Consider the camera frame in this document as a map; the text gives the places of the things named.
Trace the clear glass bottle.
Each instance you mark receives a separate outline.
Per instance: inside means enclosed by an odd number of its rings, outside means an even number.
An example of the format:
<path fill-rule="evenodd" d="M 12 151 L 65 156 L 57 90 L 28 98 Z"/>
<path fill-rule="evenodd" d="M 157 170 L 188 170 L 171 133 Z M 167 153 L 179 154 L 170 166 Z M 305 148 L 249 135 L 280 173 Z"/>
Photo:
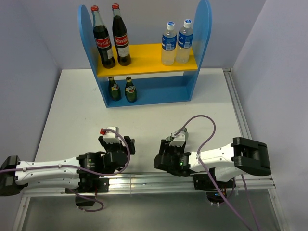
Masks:
<path fill-rule="evenodd" d="M 173 136 L 168 136 L 168 137 L 166 137 L 166 141 L 173 141 L 173 139 L 174 139 L 174 137 Z"/>
<path fill-rule="evenodd" d="M 189 138 L 189 133 L 187 131 L 186 128 L 183 128 L 180 132 L 180 134 L 184 135 L 185 136 L 185 141 L 188 141 L 188 138 Z"/>

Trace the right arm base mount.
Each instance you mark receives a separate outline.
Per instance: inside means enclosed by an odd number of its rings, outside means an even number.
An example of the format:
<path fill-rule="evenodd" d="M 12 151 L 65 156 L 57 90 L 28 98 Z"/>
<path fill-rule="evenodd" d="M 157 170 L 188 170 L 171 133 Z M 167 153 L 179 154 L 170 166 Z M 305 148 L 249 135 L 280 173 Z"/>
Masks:
<path fill-rule="evenodd" d="M 206 192 L 206 197 L 211 205 L 220 206 L 225 202 L 207 174 L 193 175 L 193 183 L 195 190 Z M 235 178 L 230 179 L 228 182 L 216 181 L 216 184 L 226 199 L 233 194 L 236 186 Z"/>

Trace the Pocari Sweat bottle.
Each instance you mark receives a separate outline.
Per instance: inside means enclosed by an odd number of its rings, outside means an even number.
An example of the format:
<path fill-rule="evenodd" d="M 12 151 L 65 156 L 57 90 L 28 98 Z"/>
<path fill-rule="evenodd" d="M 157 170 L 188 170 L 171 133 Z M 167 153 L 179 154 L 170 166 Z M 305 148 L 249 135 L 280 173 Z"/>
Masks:
<path fill-rule="evenodd" d="M 161 62 L 165 66 L 174 64 L 177 45 L 177 32 L 175 31 L 175 23 L 167 22 L 166 30 L 162 34 L 162 50 Z"/>
<path fill-rule="evenodd" d="M 189 60 L 190 49 L 193 42 L 192 20 L 185 19 L 183 27 L 178 34 L 176 61 L 185 64 Z"/>

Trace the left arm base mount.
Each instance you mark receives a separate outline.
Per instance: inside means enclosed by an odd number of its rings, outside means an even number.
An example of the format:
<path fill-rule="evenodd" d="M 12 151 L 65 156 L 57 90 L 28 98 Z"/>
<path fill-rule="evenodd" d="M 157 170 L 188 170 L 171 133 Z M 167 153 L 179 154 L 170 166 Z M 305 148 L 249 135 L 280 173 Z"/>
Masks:
<path fill-rule="evenodd" d="M 100 211 L 103 209 L 103 203 L 96 199 L 98 193 L 107 193 L 109 189 L 109 178 L 91 179 L 90 183 L 79 182 L 76 189 L 65 189 L 66 194 L 75 195 L 75 204 L 80 210 L 87 212 Z M 101 204 L 99 209 L 87 209 L 95 203 Z"/>

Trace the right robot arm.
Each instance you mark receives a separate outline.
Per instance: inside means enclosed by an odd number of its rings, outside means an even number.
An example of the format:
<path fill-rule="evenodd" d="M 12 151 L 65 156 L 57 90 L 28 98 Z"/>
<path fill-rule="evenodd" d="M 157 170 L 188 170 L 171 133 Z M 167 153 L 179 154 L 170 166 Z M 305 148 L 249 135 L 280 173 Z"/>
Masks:
<path fill-rule="evenodd" d="M 265 143 L 236 137 L 230 144 L 200 154 L 185 151 L 185 146 L 184 136 L 161 140 L 159 152 L 154 158 L 154 168 L 186 177 L 204 171 L 205 165 L 210 171 L 208 182 L 215 188 L 241 174 L 271 175 Z"/>

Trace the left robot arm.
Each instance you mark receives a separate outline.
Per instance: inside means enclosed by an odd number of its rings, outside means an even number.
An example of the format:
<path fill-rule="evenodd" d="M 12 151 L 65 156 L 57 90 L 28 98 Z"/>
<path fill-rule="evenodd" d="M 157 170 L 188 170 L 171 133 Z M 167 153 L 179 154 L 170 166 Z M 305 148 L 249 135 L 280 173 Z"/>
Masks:
<path fill-rule="evenodd" d="M 89 193 L 99 177 L 123 171 L 135 154 L 135 140 L 129 136 L 114 139 L 99 137 L 103 152 L 88 152 L 78 157 L 49 162 L 22 161 L 9 156 L 0 167 L 1 196 L 18 195 L 24 188 L 66 188 Z"/>

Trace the green Perrier bottle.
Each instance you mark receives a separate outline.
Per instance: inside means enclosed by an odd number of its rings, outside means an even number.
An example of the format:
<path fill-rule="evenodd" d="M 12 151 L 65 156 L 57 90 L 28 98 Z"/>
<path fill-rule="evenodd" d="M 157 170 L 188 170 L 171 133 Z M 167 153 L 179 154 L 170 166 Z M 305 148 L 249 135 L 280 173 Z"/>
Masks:
<path fill-rule="evenodd" d="M 122 98 L 120 87 L 114 80 L 114 77 L 109 77 L 108 79 L 109 79 L 109 85 L 108 85 L 109 95 L 113 101 L 119 101 Z"/>
<path fill-rule="evenodd" d="M 137 90 L 132 83 L 131 77 L 126 77 L 125 97 L 130 103 L 134 103 L 137 100 Z"/>

